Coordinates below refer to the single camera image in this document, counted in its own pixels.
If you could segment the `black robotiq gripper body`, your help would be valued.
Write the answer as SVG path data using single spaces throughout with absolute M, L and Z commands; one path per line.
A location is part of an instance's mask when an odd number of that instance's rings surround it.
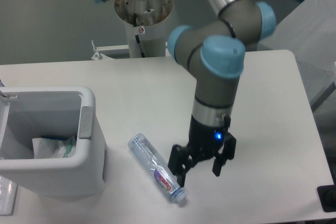
M 188 155 L 195 162 L 202 162 L 211 159 L 224 146 L 230 134 L 230 116 L 222 118 L 223 125 L 208 126 L 191 117 L 190 130 L 188 134 Z

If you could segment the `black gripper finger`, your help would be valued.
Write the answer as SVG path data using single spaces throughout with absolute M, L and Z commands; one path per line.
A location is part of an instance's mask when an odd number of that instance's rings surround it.
M 177 178 L 177 182 L 181 187 L 185 185 L 187 172 L 198 163 L 197 156 L 192 152 L 189 146 L 173 145 L 168 168 Z
M 224 146 L 221 153 L 215 153 L 212 172 L 215 176 L 220 176 L 222 167 L 228 160 L 232 160 L 235 156 L 236 138 L 231 133 L 226 133 L 224 138 Z

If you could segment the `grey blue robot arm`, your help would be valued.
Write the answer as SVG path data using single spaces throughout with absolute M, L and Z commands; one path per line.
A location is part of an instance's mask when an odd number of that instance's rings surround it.
M 196 79 L 188 143 L 174 145 L 168 162 L 181 186 L 197 163 L 213 159 L 212 171 L 219 176 L 226 162 L 234 158 L 236 139 L 228 129 L 245 47 L 270 36 L 276 26 L 275 13 L 267 3 L 208 1 L 217 21 L 197 29 L 179 26 L 164 39 L 158 27 L 171 13 L 172 0 L 114 0 L 128 33 L 132 58 L 169 52 Z

